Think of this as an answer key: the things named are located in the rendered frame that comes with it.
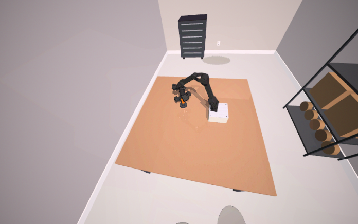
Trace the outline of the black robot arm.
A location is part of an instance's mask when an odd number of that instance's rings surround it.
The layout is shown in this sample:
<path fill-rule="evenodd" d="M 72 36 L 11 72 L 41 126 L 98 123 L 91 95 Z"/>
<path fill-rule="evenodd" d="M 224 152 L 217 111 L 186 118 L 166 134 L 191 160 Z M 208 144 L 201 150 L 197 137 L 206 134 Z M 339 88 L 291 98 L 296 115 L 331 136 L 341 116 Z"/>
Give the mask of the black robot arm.
<path fill-rule="evenodd" d="M 201 78 L 198 78 L 200 77 Z M 192 80 L 196 80 L 197 82 L 200 82 L 202 85 L 204 85 L 205 89 L 206 89 L 206 92 L 208 94 L 208 103 L 210 104 L 211 106 L 211 111 L 214 111 L 214 112 L 218 112 L 218 106 L 219 106 L 219 100 L 216 98 L 216 96 L 214 96 L 213 92 L 212 92 L 212 89 L 211 89 L 211 86 L 209 84 L 209 75 L 206 74 L 206 73 L 200 73 L 200 72 L 194 72 L 193 74 L 191 74 L 190 76 L 188 76 L 187 78 L 185 79 L 181 79 L 177 84 L 172 84 L 172 89 L 173 90 L 176 90 L 180 93 L 184 93 L 185 92 L 185 89 L 186 87 L 184 86 L 186 83 L 192 81 Z M 183 99 L 183 101 L 187 101 L 189 99 L 189 96 L 184 94 L 184 95 L 181 95 L 181 98 Z"/>

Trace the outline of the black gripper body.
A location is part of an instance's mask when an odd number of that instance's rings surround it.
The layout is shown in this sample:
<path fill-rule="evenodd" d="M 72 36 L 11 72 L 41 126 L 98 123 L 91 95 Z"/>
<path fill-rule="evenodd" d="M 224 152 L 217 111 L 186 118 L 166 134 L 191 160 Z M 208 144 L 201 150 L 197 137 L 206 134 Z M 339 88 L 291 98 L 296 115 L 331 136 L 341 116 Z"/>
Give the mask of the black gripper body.
<path fill-rule="evenodd" d="M 179 100 L 181 100 L 181 95 L 184 95 L 184 94 L 186 94 L 186 95 L 188 95 L 188 96 L 191 96 L 191 93 L 190 93 L 190 91 L 188 91 L 188 92 L 184 92 L 184 93 L 180 93 L 180 96 L 179 97 L 174 97 L 174 100 L 177 102 L 177 101 L 179 101 Z"/>

